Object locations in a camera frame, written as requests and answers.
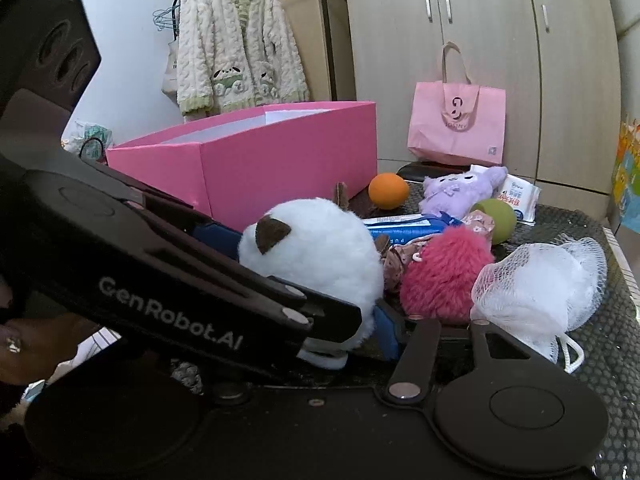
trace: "green ball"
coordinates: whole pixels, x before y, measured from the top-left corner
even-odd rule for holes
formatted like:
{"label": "green ball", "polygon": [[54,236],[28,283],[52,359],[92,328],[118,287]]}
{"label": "green ball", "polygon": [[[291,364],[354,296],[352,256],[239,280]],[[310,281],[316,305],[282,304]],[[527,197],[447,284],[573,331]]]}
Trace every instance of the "green ball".
{"label": "green ball", "polygon": [[516,212],[509,204],[497,198],[487,198],[475,203],[471,211],[480,210],[494,219],[492,245],[501,244],[511,238],[516,228]]}

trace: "purple plush toy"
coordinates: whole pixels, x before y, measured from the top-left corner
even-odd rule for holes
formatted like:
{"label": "purple plush toy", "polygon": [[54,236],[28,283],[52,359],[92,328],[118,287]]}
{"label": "purple plush toy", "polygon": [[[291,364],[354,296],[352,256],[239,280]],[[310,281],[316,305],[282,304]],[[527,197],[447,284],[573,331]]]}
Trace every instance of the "purple plush toy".
{"label": "purple plush toy", "polygon": [[494,189],[507,177],[504,166],[494,166],[482,173],[467,171],[439,178],[424,179],[424,200],[418,207],[420,213],[439,215],[441,211],[461,219],[471,206],[485,198],[491,198]]}

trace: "ring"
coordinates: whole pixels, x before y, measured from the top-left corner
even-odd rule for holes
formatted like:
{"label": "ring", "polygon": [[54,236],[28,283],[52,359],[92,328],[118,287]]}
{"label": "ring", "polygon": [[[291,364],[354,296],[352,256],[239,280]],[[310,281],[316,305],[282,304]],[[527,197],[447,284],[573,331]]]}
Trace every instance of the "ring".
{"label": "ring", "polygon": [[6,349],[12,354],[19,354],[22,351],[22,341],[17,337],[8,337],[5,340]]}

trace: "white plush toy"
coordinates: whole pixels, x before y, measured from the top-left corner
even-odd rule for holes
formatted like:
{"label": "white plush toy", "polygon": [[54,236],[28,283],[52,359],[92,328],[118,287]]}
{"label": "white plush toy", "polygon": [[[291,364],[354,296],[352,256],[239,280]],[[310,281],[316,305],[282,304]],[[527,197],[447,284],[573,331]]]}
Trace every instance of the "white plush toy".
{"label": "white plush toy", "polygon": [[362,324],[353,337],[341,344],[308,338],[298,354],[301,359],[340,369],[346,364],[346,351],[372,334],[373,309],[383,294],[383,269],[371,234],[354,213],[323,198],[279,204],[245,229],[238,253],[240,263],[258,274],[277,276],[360,308]]}

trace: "hand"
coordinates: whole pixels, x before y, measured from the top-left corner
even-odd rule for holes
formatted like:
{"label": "hand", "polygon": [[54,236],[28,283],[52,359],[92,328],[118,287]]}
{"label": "hand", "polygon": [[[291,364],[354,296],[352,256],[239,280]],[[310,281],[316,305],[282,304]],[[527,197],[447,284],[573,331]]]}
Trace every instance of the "hand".
{"label": "hand", "polygon": [[[0,381],[27,385],[49,379],[58,364],[73,359],[78,345],[98,329],[71,313],[53,319],[12,319],[0,325]],[[8,350],[7,337],[20,340],[20,353]]]}

